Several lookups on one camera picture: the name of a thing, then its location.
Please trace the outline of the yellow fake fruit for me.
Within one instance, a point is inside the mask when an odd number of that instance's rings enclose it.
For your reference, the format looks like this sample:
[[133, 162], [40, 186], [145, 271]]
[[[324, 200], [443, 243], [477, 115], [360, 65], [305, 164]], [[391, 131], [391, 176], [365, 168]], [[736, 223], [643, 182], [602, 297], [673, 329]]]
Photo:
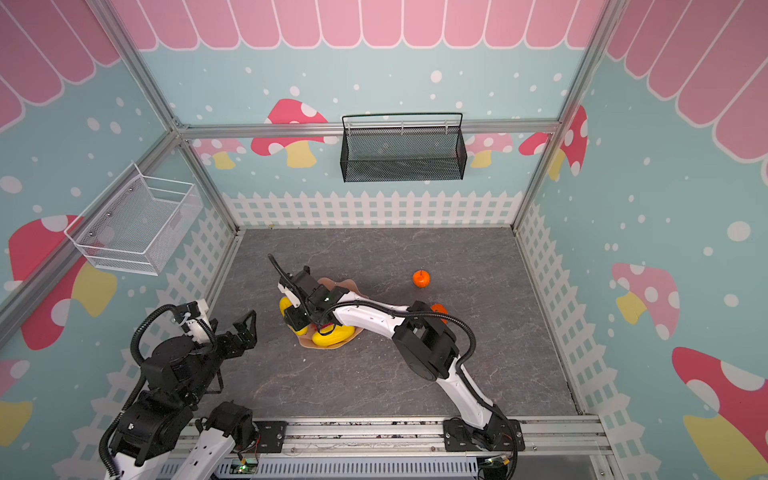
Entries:
[[284, 323], [299, 337], [309, 331], [310, 320], [302, 307], [295, 307], [288, 297], [279, 301], [279, 309]]
[[338, 326], [336, 329], [327, 336], [320, 336], [315, 331], [311, 337], [312, 344], [321, 349], [333, 349], [338, 348], [340, 345], [346, 344], [353, 339], [356, 335], [356, 328], [352, 326]]

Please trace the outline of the small orange fake tangerine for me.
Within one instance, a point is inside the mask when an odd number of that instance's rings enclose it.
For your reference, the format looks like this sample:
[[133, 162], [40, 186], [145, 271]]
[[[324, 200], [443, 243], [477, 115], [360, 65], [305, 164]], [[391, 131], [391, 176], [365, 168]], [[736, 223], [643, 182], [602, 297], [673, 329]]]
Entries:
[[412, 275], [413, 284], [418, 288], [426, 288], [431, 283], [431, 275], [426, 270], [418, 270]]

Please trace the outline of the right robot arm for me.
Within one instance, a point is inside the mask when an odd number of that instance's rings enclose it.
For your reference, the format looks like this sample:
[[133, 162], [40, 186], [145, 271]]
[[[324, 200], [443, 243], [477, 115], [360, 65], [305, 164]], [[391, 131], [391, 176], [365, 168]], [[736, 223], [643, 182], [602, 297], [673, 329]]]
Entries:
[[309, 345], [332, 349], [362, 331], [390, 340], [406, 365], [424, 380], [437, 383], [458, 409], [444, 422], [446, 448], [453, 451], [508, 451], [525, 448], [519, 425], [482, 394], [464, 364], [477, 341], [463, 321], [424, 302], [395, 306], [370, 300], [354, 283], [324, 283], [308, 267], [297, 274], [279, 265], [280, 311], [286, 325]]

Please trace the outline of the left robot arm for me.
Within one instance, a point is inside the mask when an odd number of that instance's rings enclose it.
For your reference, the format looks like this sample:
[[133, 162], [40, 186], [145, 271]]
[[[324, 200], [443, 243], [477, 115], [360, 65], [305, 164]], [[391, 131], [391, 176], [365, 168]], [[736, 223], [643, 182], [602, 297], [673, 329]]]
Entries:
[[[242, 356], [257, 344], [255, 311], [248, 311], [232, 330], [218, 332], [202, 300], [164, 304], [149, 313], [135, 330], [130, 354], [139, 378], [98, 444], [109, 479], [155, 479], [175, 449], [200, 401], [221, 383], [224, 361]], [[158, 344], [149, 356], [140, 342], [149, 327], [169, 313], [179, 336]]]

